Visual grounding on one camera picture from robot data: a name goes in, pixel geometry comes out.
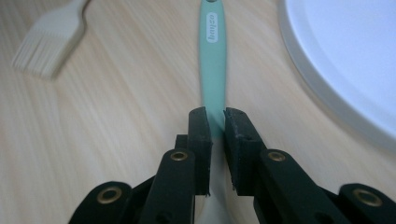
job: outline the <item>brass grommet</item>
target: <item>brass grommet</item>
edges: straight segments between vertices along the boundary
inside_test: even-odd
[[[177,151],[172,153],[171,159],[174,161],[184,161],[189,157],[189,155],[182,151]]]
[[[122,190],[119,187],[112,186],[100,191],[96,200],[102,204],[114,203],[116,200],[119,199],[121,194]]]
[[[270,152],[268,157],[273,161],[284,161],[286,159],[285,155],[280,152]]]
[[[372,207],[379,207],[382,205],[382,200],[368,190],[354,189],[352,193],[361,203]]]

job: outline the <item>white plate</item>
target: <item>white plate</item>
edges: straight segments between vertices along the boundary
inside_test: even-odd
[[[396,151],[396,1],[281,0],[299,72],[344,122]]]

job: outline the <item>brush bristles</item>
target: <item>brush bristles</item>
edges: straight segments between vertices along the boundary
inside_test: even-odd
[[[39,29],[24,38],[12,65],[43,78],[52,78],[67,56],[68,39]]]

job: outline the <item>light wood table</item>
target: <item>light wood table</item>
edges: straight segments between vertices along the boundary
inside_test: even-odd
[[[155,175],[188,113],[201,105],[200,0],[91,0],[84,37],[54,81],[16,72],[31,25],[66,0],[0,1],[0,223],[66,223],[110,180]],[[285,150],[316,183],[359,182],[396,200],[396,154],[372,145],[307,88],[283,43],[276,0],[224,0],[226,105],[249,115],[268,147]],[[257,223],[236,197],[237,223]]]

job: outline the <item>wooden surface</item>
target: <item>wooden surface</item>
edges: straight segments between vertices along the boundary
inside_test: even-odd
[[[54,81],[16,72],[31,25],[66,0],[0,1],[0,223],[66,223],[110,180],[153,176],[200,106],[199,0],[92,0],[87,29]],[[224,0],[227,106],[268,147],[289,152],[325,189],[360,182],[396,200],[396,155],[343,124],[307,88],[286,51],[276,0]],[[229,210],[256,223],[230,179]]]

